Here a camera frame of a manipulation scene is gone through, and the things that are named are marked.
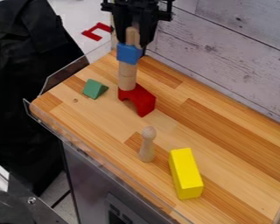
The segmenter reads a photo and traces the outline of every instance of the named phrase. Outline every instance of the white wood panel backdrop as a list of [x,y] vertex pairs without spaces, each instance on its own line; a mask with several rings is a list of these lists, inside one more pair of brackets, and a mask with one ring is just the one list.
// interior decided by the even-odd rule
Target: white wood panel backdrop
[[184,10],[174,14],[159,24],[150,55],[280,122],[280,51]]
[[280,49],[280,0],[199,0],[196,14]]
[[199,0],[175,0],[173,4],[175,7],[183,9],[184,11],[195,13],[198,1]]

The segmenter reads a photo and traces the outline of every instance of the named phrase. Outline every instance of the red arch block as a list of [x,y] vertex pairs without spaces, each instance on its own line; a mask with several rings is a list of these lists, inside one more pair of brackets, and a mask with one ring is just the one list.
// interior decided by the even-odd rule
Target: red arch block
[[148,115],[156,107],[156,96],[139,84],[136,84],[136,87],[131,91],[123,91],[118,88],[118,98],[121,101],[130,100],[133,102],[138,115],[141,117]]

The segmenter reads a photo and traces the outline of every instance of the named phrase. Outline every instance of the green triangular block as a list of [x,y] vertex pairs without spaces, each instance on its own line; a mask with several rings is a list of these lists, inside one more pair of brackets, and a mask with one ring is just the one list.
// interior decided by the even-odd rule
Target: green triangular block
[[99,81],[96,80],[88,80],[85,84],[83,94],[89,96],[90,98],[96,100],[100,97],[104,92],[106,92],[109,87],[104,86]]

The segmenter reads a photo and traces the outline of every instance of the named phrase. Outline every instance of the yellow block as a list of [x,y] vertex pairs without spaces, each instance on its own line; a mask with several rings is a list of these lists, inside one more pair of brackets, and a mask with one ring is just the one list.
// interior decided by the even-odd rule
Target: yellow block
[[180,200],[197,198],[202,194],[203,182],[190,148],[172,150],[169,165]]

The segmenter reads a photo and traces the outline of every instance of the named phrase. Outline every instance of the red marking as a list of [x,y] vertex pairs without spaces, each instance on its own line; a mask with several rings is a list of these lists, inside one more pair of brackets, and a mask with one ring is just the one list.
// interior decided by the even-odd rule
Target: red marking
[[104,30],[105,32],[112,32],[112,29],[110,26],[102,24],[102,23],[98,23],[94,27],[92,27],[90,30],[84,31],[82,34],[90,39],[99,41],[102,39],[102,37],[93,33],[93,31],[95,31],[97,29]]
[[145,88],[136,84],[131,91],[123,91],[118,88],[118,98],[121,101],[130,100],[134,103],[139,116],[144,117],[156,107],[156,96],[148,92]]

